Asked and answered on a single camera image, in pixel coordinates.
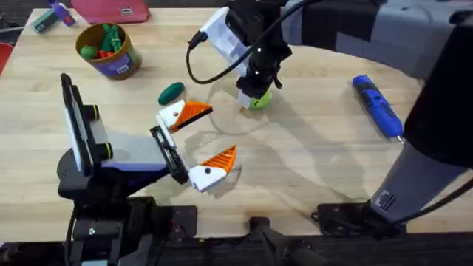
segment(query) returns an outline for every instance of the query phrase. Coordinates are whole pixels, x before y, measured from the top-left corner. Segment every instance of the wire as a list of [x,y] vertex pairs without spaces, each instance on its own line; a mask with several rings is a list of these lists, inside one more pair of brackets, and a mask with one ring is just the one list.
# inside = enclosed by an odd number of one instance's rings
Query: wire
[[436,203],[430,205],[429,207],[426,207],[423,210],[420,210],[416,212],[415,214],[411,214],[408,216],[405,216],[404,218],[398,219],[392,223],[390,223],[390,226],[395,226],[395,225],[400,225],[405,222],[408,222],[412,219],[418,218],[420,216],[430,214],[433,211],[436,211],[437,209],[449,204],[450,202],[456,200],[459,196],[465,194],[468,190],[473,188],[473,178],[471,178],[468,182],[464,183],[461,187],[457,188],[455,191],[452,193],[446,195],[443,199],[438,200]]
[[156,263],[154,263],[154,266],[157,266],[160,263],[161,256],[163,255],[163,250],[164,250],[164,247],[166,246],[167,242],[168,242],[167,240],[163,241],[163,243],[161,245],[161,248],[160,248],[160,251],[159,251],[160,254],[157,257],[157,260],[156,260]]
[[69,251],[70,251],[71,238],[72,238],[72,227],[74,226],[76,212],[77,212],[77,207],[74,204],[74,208],[72,209],[72,213],[71,213],[71,218],[69,219],[69,225],[67,226],[66,241],[64,242],[64,264],[66,266],[69,266]]
[[191,55],[191,51],[193,50],[193,47],[191,45],[189,45],[189,48],[187,49],[187,53],[186,53],[186,66],[187,66],[187,72],[189,73],[189,76],[191,77],[192,81],[197,83],[197,84],[204,85],[204,84],[209,84],[209,83],[212,83],[214,81],[217,81],[220,78],[222,78],[223,76],[227,75],[230,71],[232,71],[239,64],[241,64],[254,50],[256,50],[256,48],[262,43],[263,39],[265,39],[266,36],[269,35],[269,33],[274,29],[274,27],[281,24],[282,21],[284,21],[288,16],[292,15],[294,12],[296,12],[299,8],[301,8],[301,7],[303,7],[307,4],[313,4],[313,3],[316,3],[316,2],[319,2],[319,1],[323,1],[323,0],[302,0],[299,3],[293,5],[288,11],[286,11],[284,14],[282,14],[282,16],[280,16],[277,20],[275,20],[275,22],[273,22],[272,25],[270,25],[269,28],[267,28],[263,32],[263,34],[260,35],[260,37],[254,42],[254,44],[251,45],[251,47],[248,48],[243,53],[243,55],[238,58],[238,60],[236,60],[232,65],[227,67],[221,73],[215,75],[212,78],[209,78],[208,80],[204,80],[204,81],[198,80],[197,78],[195,78],[194,74],[192,73],[191,63],[190,63],[190,55]]

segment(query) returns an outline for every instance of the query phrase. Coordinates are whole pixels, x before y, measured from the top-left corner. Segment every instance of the metal stand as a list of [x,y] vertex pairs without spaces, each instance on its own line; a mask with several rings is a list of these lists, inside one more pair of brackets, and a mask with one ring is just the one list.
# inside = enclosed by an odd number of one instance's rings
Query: metal stand
[[251,217],[250,238],[261,239],[270,266],[345,266],[343,262],[328,260],[318,255],[304,240],[285,236],[270,227],[266,217]]

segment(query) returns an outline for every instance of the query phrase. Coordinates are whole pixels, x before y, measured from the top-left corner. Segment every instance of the pink pouch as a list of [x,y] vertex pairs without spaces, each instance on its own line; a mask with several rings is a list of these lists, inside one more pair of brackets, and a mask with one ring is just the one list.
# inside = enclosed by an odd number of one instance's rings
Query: pink pouch
[[90,24],[135,23],[149,17],[144,0],[72,0],[71,4]]

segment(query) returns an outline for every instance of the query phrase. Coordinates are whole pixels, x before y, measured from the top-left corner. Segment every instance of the wooden table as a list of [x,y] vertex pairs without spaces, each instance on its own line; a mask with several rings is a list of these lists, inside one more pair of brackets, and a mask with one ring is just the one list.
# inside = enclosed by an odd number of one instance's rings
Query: wooden table
[[[34,10],[29,23],[44,10]],[[87,27],[56,24],[37,35],[21,34],[0,77],[0,241],[63,240],[72,203],[58,196],[55,170],[70,147],[59,75],[69,74],[85,103],[97,104],[108,130],[149,135],[161,108],[157,97],[182,81],[186,100],[214,112],[176,133],[180,152],[200,162],[232,144],[237,156],[230,177],[201,194],[172,178],[144,188],[162,205],[196,205],[197,235],[239,236],[250,216],[268,216],[286,234],[318,234],[310,212],[323,202],[362,202],[381,184],[402,145],[384,139],[363,110],[351,79],[367,73],[405,120],[420,92],[417,81],[389,67],[309,47],[294,47],[284,61],[282,90],[264,111],[237,106],[237,75],[200,86],[186,72],[187,41],[213,9],[156,9],[143,24],[123,25],[143,66],[130,79],[110,81],[75,52]],[[191,56],[196,76],[227,66],[209,45]],[[459,186],[460,178],[446,192]],[[473,194],[409,224],[410,232],[471,231]]]

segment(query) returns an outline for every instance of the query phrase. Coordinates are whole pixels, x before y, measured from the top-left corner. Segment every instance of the label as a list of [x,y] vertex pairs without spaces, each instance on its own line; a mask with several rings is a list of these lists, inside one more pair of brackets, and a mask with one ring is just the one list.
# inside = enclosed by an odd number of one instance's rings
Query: label
[[133,15],[133,9],[131,7],[122,7],[122,8],[120,8],[120,14],[122,16],[132,16]]
[[396,197],[394,195],[391,195],[391,193],[387,190],[384,190],[379,194],[378,199],[376,199],[375,201],[375,204],[384,211],[387,211],[395,201]]
[[128,53],[125,53],[121,58],[105,63],[96,64],[94,67],[107,77],[113,77],[119,74],[123,74],[133,67],[133,60],[130,58]]

